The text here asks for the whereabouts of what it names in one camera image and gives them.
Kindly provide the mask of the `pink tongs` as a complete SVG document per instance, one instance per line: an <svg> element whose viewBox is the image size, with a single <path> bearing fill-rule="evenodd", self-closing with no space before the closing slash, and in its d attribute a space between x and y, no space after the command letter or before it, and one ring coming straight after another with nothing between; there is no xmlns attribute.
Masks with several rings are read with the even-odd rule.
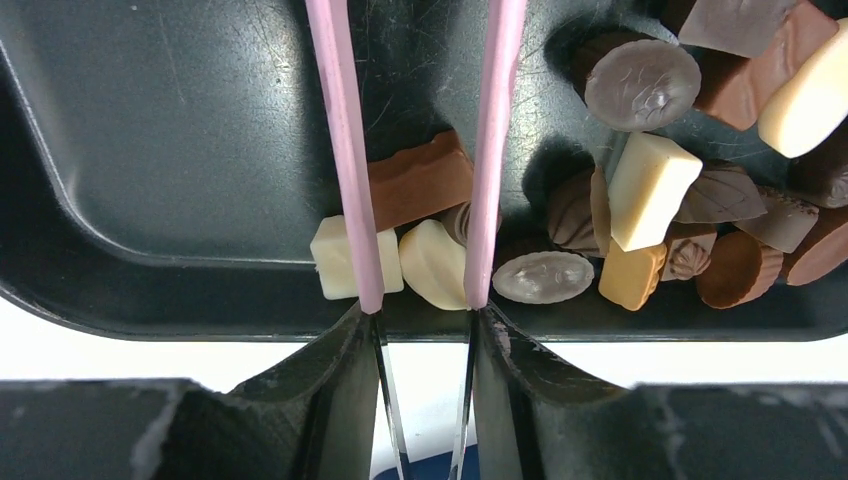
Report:
<svg viewBox="0 0 848 480"><path fill-rule="evenodd" d="M361 312L371 323L388 429L399 478L413 476L392 377L388 340L378 320L385 293L368 182L360 95L344 1L309 1L309 27L340 188ZM525 21L523 1L491 1L481 74L472 201L464 274L471 309L488 304L502 164Z"/></svg>

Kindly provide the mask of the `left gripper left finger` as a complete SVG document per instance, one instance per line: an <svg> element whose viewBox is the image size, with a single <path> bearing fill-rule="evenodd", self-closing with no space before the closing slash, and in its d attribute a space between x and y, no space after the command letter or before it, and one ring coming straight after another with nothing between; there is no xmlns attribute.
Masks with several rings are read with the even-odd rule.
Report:
<svg viewBox="0 0 848 480"><path fill-rule="evenodd" d="M5 381L5 479L365 479L378 390L372 319L353 307L218 393L186 379Z"/></svg>

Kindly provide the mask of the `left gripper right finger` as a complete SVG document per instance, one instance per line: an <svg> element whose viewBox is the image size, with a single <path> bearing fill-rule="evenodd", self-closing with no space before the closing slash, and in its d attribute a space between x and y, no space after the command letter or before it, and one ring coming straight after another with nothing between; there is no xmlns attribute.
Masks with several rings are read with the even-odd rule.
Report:
<svg viewBox="0 0 848 480"><path fill-rule="evenodd" d="M843 479L843 384L642 385L601 380L500 310L473 320L484 479Z"/></svg>

